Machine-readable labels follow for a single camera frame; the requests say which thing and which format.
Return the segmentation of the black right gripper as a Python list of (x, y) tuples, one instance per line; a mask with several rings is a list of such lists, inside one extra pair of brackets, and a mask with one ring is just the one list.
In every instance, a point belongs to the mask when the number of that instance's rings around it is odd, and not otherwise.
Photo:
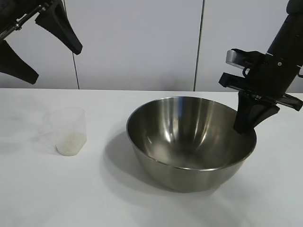
[(288, 95), (287, 89), (301, 65), (257, 51), (228, 51), (226, 63), (242, 69), (242, 77), (223, 73), (219, 84), (238, 90), (238, 109), (233, 128), (243, 134), (277, 114), (276, 105), (254, 104), (249, 96), (285, 105), (299, 111), (302, 100)]

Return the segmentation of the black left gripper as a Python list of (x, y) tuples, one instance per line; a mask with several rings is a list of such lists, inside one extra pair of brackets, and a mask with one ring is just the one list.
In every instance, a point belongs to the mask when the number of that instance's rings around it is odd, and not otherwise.
[(82, 44), (67, 18), (61, 0), (1, 0), (0, 1), (0, 71), (35, 84), (39, 75), (26, 64), (4, 40), (33, 15), (40, 12), (35, 22), (58, 38), (69, 50), (79, 55)]

